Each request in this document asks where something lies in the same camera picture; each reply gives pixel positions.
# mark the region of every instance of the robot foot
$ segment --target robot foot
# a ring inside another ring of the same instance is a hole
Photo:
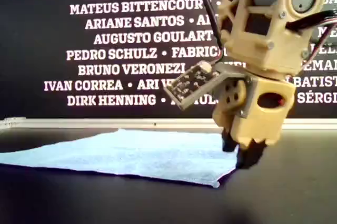
[[[237,146],[237,142],[233,140],[230,134],[226,130],[222,131],[222,151],[223,152],[233,152]]]
[[[236,168],[249,169],[256,165],[262,157],[266,147],[267,145],[264,141],[258,144],[253,140],[247,150],[239,149],[236,156]]]

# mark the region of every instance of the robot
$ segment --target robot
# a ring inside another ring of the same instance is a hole
[[[257,164],[267,146],[276,144],[294,105],[298,75],[317,55],[337,11],[321,12],[324,0],[222,0],[218,17],[203,0],[219,47],[219,57],[200,61],[164,87],[181,110],[205,94],[218,103],[212,118],[223,128],[223,151],[237,151],[237,169]],[[313,51],[313,29],[326,26]],[[226,64],[227,56],[246,67]]]

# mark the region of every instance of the electronic component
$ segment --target electronic component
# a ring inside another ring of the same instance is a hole
[[[218,63],[212,66],[201,61],[167,85],[164,89],[170,98],[185,110],[198,98],[212,91],[227,78],[244,78],[238,67]]]

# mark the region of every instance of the table surface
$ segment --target table surface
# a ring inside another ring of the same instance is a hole
[[[0,152],[104,129],[11,129]],[[337,131],[289,130],[261,162],[218,189],[62,170],[0,166],[0,223],[337,222]]]

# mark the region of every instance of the blue cloth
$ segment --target blue cloth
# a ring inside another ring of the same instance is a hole
[[[236,152],[222,151],[220,134],[120,129],[75,141],[2,153],[0,163],[138,175],[218,187],[218,180],[234,170]]]

